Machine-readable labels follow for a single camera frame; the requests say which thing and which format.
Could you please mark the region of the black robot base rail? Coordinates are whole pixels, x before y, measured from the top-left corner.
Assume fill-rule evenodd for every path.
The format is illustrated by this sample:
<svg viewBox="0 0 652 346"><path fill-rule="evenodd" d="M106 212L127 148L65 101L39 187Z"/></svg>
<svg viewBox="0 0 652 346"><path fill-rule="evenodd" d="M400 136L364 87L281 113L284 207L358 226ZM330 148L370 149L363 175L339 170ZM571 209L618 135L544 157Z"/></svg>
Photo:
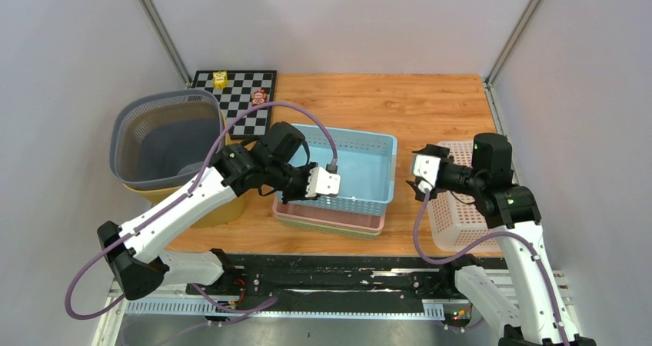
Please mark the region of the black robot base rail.
<svg viewBox="0 0 652 346"><path fill-rule="evenodd" d="M128 315L434 321L464 331L521 322L502 258L436 266L415 256L232 255L216 283L174 284L126 304Z"/></svg>

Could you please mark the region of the large white perforated basket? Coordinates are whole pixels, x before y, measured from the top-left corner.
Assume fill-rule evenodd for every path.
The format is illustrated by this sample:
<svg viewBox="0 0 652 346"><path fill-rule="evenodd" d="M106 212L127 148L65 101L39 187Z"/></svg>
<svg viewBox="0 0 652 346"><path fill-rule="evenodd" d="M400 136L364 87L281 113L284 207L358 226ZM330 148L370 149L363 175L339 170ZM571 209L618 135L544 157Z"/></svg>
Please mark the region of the large white perforated basket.
<svg viewBox="0 0 652 346"><path fill-rule="evenodd" d="M436 145L449 148L455 164L471 166L472 141L440 141ZM485 218L474 206L474 198L461 193L437 193L437 197L429 201L426 212L433 242L442 251L458 252L490 233ZM502 255L496 239L483 241L470 253Z"/></svg>

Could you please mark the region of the green perforated tray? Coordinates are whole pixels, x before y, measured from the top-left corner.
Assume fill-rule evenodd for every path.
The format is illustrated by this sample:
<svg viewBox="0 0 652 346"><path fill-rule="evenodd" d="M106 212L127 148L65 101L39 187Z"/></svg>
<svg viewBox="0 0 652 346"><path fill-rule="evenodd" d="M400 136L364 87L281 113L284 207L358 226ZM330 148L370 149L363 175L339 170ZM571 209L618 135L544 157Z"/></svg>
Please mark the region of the green perforated tray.
<svg viewBox="0 0 652 346"><path fill-rule="evenodd" d="M337 222L317 222L308 219L280 218L283 225L330 235L339 235L361 240L374 240L383 230L385 216L369 216L363 225Z"/></svg>

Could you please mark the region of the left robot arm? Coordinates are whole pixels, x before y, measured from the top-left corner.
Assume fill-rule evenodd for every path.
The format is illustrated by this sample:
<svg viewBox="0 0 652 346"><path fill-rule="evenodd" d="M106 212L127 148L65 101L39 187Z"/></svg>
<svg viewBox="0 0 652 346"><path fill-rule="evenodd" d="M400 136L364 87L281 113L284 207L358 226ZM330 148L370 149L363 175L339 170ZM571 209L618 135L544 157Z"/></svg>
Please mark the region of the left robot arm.
<svg viewBox="0 0 652 346"><path fill-rule="evenodd" d="M263 137L221 148L203 171L140 217L101 225L98 239L125 298L138 300L162 285L181 283L229 293L236 276L216 250L174 254L167 251L168 244L208 213L265 185L281 192L284 202L316 199L318 175L324 169L314 161L290 163L295 152L307 146L296 127L278 122Z"/></svg>

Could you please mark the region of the pink perforated tray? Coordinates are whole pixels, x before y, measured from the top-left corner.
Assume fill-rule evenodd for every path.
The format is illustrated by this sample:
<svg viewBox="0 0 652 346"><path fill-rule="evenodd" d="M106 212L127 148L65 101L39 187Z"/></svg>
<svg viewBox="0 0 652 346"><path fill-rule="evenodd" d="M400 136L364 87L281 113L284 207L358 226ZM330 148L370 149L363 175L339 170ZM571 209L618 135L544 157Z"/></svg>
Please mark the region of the pink perforated tray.
<svg viewBox="0 0 652 346"><path fill-rule="evenodd" d="M279 219L369 232L381 231L386 218L386 214L367 215L306 205L283 205L278 199L274 201L271 210Z"/></svg>

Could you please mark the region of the blue perforated tray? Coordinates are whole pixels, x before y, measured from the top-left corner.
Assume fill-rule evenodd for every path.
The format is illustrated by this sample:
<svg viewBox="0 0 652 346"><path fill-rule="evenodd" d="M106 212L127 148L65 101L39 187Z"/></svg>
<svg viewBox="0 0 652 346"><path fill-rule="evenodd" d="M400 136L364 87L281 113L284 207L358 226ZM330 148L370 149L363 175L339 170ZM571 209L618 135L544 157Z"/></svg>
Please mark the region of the blue perforated tray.
<svg viewBox="0 0 652 346"><path fill-rule="evenodd" d="M295 205L381 216L394 197L398 141L393 135L328 128L338 151L340 191Z"/></svg>

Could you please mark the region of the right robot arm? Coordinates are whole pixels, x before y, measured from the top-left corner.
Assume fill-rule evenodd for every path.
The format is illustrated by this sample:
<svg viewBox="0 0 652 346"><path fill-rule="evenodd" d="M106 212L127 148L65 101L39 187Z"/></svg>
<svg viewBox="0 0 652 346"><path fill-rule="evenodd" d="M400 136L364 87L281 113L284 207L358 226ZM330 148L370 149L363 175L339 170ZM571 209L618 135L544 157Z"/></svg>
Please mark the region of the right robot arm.
<svg viewBox="0 0 652 346"><path fill-rule="evenodd" d="M514 182L512 145L503 135L474 136L471 165L454 162L448 148L427 144L414 152L414 180L409 185L421 202L413 227L413 243L427 263L442 267L439 287L449 298L461 295L480 312L496 334L499 345L594 345L583 336L563 303L554 283L541 213L533 192ZM454 255L427 256L418 229L429 201L444 192L470 196L484 217L488 234ZM497 288L471 249L497 241L517 300L510 301Z"/></svg>

